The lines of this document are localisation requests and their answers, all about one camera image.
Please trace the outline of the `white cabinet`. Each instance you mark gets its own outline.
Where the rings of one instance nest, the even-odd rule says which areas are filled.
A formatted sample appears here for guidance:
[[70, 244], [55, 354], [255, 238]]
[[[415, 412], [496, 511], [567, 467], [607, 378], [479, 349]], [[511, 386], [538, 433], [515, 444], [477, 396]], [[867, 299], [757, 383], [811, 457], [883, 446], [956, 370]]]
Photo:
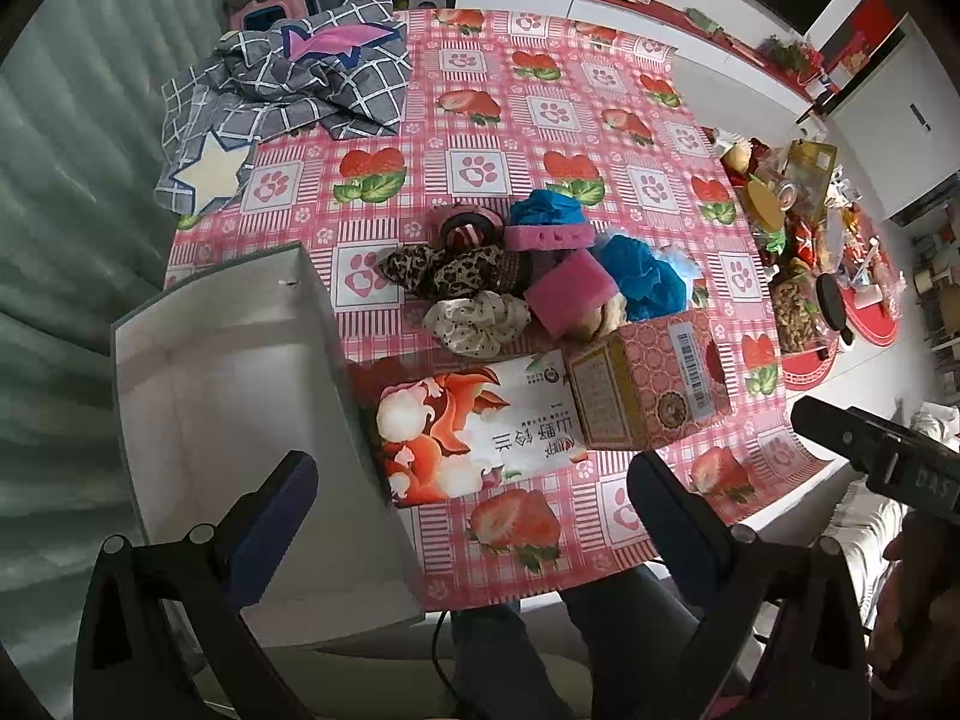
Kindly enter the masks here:
[[832, 68], [844, 94], [832, 121], [889, 220], [958, 172], [958, 91], [907, 16], [878, 46], [857, 36]]

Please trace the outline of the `blue rubber glove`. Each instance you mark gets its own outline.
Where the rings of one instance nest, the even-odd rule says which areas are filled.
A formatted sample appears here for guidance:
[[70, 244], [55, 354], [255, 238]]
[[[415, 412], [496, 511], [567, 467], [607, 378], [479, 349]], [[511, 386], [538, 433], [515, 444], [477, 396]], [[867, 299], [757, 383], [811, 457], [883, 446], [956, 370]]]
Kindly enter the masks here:
[[509, 209], [511, 226], [568, 226], [585, 222], [578, 200], [546, 188], [532, 190], [527, 199], [513, 203]]

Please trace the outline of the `pink strawberry paw tablecloth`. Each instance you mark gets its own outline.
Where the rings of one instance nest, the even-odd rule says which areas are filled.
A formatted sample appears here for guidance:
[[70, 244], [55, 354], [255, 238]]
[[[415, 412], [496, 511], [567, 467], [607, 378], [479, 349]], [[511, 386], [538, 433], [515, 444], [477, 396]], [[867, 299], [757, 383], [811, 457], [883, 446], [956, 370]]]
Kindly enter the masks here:
[[374, 266], [436, 241], [433, 213], [506, 211], [536, 188], [621, 232], [697, 262], [695, 302], [719, 351], [731, 410], [664, 460], [737, 522], [820, 470], [789, 427], [775, 314], [747, 218], [703, 130], [679, 98], [664, 44], [607, 26], [505, 11], [414, 11], [413, 75], [392, 137], [336, 142], [324, 130], [257, 149], [244, 192], [178, 232], [171, 280], [278, 244], [301, 244], [331, 294], [358, 395], [432, 377], [423, 436], [402, 445], [397, 491], [460, 478], [467, 427], [501, 400], [469, 361], [431, 338], [427, 303]]

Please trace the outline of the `leopard print scrunchie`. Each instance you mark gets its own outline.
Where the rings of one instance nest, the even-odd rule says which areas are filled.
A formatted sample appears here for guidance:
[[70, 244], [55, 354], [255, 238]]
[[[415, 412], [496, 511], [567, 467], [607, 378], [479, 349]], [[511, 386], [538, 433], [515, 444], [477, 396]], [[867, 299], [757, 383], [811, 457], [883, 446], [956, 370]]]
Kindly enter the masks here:
[[530, 260], [499, 245], [470, 250], [407, 244], [387, 252], [377, 273], [425, 301], [473, 298], [482, 291], [521, 294], [530, 284]]

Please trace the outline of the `white tv bench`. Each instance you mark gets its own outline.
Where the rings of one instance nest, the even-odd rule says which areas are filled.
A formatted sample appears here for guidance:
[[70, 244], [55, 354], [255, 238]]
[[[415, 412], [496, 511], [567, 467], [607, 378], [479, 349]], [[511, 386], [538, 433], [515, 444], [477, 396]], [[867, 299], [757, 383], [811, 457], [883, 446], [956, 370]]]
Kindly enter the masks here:
[[814, 99], [796, 78], [758, 54], [766, 37], [789, 41], [794, 31], [757, 0], [455, 0], [459, 7], [517, 11], [530, 18], [561, 16], [649, 37], [679, 59], [742, 83], [794, 117]]

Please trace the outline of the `grey checked star cloth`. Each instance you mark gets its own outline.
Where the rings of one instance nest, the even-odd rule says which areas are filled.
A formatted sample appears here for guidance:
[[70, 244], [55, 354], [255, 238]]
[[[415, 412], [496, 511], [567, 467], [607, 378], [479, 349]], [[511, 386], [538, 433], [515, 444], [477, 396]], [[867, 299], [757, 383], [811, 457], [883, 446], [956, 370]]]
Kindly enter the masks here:
[[249, 182], [257, 146], [313, 125], [334, 140], [395, 135], [410, 76], [394, 0], [345, 0], [263, 31], [231, 29], [161, 86], [156, 203], [210, 215]]

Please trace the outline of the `pink patterned carton box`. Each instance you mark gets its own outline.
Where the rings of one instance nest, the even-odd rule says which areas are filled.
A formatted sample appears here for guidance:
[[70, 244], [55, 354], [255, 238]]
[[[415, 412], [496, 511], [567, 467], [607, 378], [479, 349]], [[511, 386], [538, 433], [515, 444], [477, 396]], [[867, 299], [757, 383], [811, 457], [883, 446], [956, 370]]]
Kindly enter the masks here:
[[625, 323], [569, 356], [566, 369], [594, 450], [659, 450], [731, 413], [703, 309]]

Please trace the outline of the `white open storage box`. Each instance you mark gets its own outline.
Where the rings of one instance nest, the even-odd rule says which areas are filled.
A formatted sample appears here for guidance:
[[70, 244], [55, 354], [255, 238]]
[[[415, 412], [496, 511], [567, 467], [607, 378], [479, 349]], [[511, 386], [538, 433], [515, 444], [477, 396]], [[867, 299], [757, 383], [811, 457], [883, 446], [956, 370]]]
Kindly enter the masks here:
[[122, 455], [153, 543], [215, 523], [291, 450], [319, 488], [244, 621], [265, 647], [423, 616], [404, 523], [364, 438], [327, 289], [301, 245], [215, 266], [112, 327]]

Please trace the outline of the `white dotted scrunchie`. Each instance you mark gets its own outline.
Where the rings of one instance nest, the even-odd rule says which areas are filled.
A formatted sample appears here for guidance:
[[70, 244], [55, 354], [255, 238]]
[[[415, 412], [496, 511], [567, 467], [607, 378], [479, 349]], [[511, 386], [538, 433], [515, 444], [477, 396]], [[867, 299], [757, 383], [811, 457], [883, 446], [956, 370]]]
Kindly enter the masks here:
[[526, 301], [493, 291], [439, 301], [423, 317], [423, 327], [443, 348], [470, 359], [496, 358], [529, 323]]

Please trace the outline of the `jar with yellow lid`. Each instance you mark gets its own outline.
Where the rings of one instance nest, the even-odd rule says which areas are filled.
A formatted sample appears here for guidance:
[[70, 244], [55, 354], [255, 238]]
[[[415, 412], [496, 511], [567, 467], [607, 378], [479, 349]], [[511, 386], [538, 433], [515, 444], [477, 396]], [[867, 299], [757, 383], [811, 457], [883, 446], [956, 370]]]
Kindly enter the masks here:
[[784, 226], [784, 210], [778, 197], [765, 182], [750, 179], [743, 188], [743, 206], [750, 220], [765, 232], [778, 232]]

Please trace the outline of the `pink sponge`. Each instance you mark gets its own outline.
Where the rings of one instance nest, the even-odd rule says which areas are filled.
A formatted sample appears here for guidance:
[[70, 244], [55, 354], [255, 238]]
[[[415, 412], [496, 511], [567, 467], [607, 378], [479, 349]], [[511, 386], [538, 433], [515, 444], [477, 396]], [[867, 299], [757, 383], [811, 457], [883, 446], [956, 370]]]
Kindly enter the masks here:
[[503, 245], [511, 252], [590, 249], [596, 229], [589, 223], [512, 224], [505, 227]]
[[587, 249], [576, 249], [524, 293], [530, 312], [551, 338], [560, 338], [619, 292]]

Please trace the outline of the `pink black knitted sock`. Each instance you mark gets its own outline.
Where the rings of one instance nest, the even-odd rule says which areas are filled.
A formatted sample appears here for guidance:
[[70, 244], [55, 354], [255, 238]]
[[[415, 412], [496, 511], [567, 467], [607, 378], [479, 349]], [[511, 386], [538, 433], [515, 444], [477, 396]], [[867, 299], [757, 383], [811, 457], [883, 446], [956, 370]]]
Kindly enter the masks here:
[[496, 211], [477, 205], [441, 206], [434, 213], [433, 224], [439, 243], [452, 252], [496, 245], [505, 229]]

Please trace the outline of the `beige knitted sock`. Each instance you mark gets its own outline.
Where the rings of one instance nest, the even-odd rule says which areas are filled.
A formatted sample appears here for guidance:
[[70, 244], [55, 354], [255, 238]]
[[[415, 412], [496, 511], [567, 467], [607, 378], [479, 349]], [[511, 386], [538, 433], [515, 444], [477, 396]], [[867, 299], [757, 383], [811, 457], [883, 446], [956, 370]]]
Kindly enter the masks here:
[[622, 293], [592, 309], [576, 327], [576, 337], [583, 341], [594, 341], [615, 332], [626, 322], [626, 299]]

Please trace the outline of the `light blue fluffy cloth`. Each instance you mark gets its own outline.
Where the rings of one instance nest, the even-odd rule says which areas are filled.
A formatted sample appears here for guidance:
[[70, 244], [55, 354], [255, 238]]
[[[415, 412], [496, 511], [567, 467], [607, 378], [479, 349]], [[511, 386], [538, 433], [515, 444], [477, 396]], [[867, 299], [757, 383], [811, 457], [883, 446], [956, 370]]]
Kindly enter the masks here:
[[666, 247], [662, 251], [664, 260], [674, 268], [675, 273], [685, 284], [686, 291], [693, 293], [697, 282], [703, 278], [703, 271], [692, 255], [678, 247]]

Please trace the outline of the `jar with black lid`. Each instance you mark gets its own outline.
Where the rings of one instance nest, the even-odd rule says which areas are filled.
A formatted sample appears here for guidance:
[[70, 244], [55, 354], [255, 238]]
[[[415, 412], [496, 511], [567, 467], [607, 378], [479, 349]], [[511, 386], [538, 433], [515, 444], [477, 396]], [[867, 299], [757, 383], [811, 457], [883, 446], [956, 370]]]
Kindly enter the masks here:
[[818, 353], [853, 332], [838, 281], [833, 275], [802, 271], [771, 291], [779, 348], [785, 355]]

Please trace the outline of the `pink plastic stool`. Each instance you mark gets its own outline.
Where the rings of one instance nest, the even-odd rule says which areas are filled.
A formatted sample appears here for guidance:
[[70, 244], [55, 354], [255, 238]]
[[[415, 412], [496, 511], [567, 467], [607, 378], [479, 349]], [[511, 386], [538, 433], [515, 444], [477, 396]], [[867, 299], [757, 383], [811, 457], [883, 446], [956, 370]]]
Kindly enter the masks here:
[[265, 31], [277, 21], [301, 20], [319, 12], [317, 0], [249, 0], [231, 10], [229, 27]]

